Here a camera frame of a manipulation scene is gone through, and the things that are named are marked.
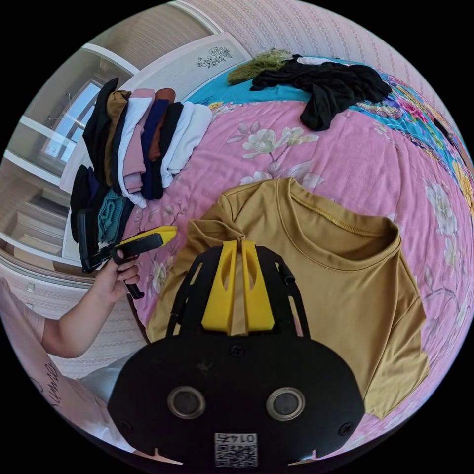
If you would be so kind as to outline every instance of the pink floral bedspread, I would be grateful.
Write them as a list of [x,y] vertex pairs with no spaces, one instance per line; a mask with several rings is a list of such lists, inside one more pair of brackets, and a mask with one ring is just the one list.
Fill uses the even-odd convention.
[[474,275],[474,212],[468,204],[472,186],[467,179],[460,186],[406,134],[362,112],[347,110],[329,130],[312,132],[299,119],[304,106],[260,102],[217,108],[185,169],[162,200],[133,211],[125,237],[162,225],[178,227],[172,242],[139,259],[139,286],[145,297],[136,307],[146,324],[159,304],[173,258],[186,241],[187,221],[200,217],[229,188],[294,176],[308,190],[351,211],[392,219],[423,297],[427,322],[422,340],[430,374],[384,420],[365,415],[339,451],[344,452],[380,436],[420,408],[462,345],[474,307],[474,281],[469,278]]

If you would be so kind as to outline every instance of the screw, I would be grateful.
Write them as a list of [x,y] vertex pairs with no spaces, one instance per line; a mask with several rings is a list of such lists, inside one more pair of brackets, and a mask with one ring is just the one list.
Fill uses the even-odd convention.
[[340,428],[339,428],[339,435],[340,436],[347,436],[351,433],[352,431],[352,423],[347,422],[344,423]]
[[119,426],[120,430],[123,431],[124,433],[132,433],[133,432],[132,425],[126,420],[119,421],[118,426]]
[[234,357],[240,357],[243,355],[243,347],[242,346],[232,346],[231,347],[231,355]]

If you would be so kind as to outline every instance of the bed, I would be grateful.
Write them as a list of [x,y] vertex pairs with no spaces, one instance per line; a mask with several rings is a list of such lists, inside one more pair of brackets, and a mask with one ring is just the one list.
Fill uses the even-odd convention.
[[[430,374],[384,420],[366,415],[337,453],[356,448],[412,415],[434,392],[456,357],[473,318],[474,180],[462,159],[465,144],[445,118],[407,84],[380,72],[393,92],[383,103],[361,103],[340,113],[328,130],[314,132],[299,119],[308,95],[278,86],[250,92],[226,85],[228,71],[187,99],[208,105],[213,121],[163,198],[136,208],[129,237],[176,225],[167,246],[139,258],[135,302],[146,325],[159,304],[186,225],[229,188],[293,176],[309,191],[361,214],[387,216],[400,228],[402,248],[420,288],[427,322],[423,347]],[[434,125],[441,123],[447,139]]]

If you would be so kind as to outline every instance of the human hand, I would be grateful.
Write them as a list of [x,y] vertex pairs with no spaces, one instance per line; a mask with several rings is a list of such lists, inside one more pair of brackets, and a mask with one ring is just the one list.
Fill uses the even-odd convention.
[[[118,256],[123,257],[121,250]],[[91,290],[96,292],[106,303],[115,304],[128,292],[127,285],[137,284],[140,281],[136,260],[117,265],[111,258],[100,270]]]

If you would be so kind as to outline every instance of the mustard yellow t-shirt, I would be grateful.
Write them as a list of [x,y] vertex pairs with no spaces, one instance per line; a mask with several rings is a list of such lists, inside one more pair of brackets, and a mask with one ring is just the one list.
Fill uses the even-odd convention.
[[[165,336],[176,292],[196,256],[235,239],[282,256],[300,289],[311,338],[352,369],[366,412],[385,417],[427,376],[420,335],[426,316],[397,226],[385,217],[354,214],[293,178],[231,189],[189,222],[188,242],[148,322],[150,341]],[[241,280],[238,265],[237,284]],[[241,285],[233,334],[242,328]]]

